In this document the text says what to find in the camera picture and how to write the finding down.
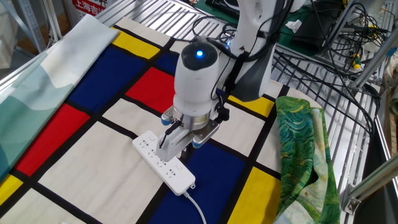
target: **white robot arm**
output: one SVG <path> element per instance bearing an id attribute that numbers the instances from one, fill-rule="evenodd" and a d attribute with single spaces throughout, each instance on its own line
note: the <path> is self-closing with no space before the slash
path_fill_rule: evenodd
<path id="1" fill-rule="evenodd" d="M 293 0 L 238 0 L 238 4 L 239 23 L 229 48 L 203 37 L 186 46 L 178 58 L 174 104 L 162 115 L 162 123 L 172 125 L 159 138 L 156 151 L 164 161 L 190 143 L 201 147 L 228 120 L 216 87 L 241 101 L 252 101 L 268 86 L 275 43 Z"/>

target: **blue indicator light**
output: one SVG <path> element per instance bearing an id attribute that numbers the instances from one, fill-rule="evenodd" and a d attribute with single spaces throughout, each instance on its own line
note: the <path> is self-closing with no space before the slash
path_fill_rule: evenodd
<path id="1" fill-rule="evenodd" d="M 203 51 L 198 50 L 197 51 L 197 58 L 202 58 L 202 56 L 203 56 Z"/>

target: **red sign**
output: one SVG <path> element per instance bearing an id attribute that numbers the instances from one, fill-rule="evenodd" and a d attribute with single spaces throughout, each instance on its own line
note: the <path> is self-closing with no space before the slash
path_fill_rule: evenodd
<path id="1" fill-rule="evenodd" d="M 96 16 L 102 10 L 105 9 L 104 6 L 99 6 L 89 0 L 72 0 L 73 5 L 80 11 Z"/>

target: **red square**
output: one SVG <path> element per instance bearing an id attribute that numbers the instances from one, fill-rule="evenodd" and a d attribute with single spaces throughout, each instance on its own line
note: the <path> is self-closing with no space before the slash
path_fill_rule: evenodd
<path id="1" fill-rule="evenodd" d="M 161 113 L 173 105 L 174 77 L 150 68 L 126 95 Z"/>
<path id="2" fill-rule="evenodd" d="M 31 176 L 90 117 L 62 104 L 18 160 L 15 168 Z"/>

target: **power socket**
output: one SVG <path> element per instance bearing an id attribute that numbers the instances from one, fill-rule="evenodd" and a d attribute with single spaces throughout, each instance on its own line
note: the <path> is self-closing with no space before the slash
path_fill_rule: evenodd
<path id="1" fill-rule="evenodd" d="M 147 131 L 135 138 L 132 145 L 175 195 L 180 196 L 189 187 L 194 189 L 195 176 L 179 159 L 173 157 L 165 162 L 156 155 L 158 141 L 159 138 L 152 131 Z"/>

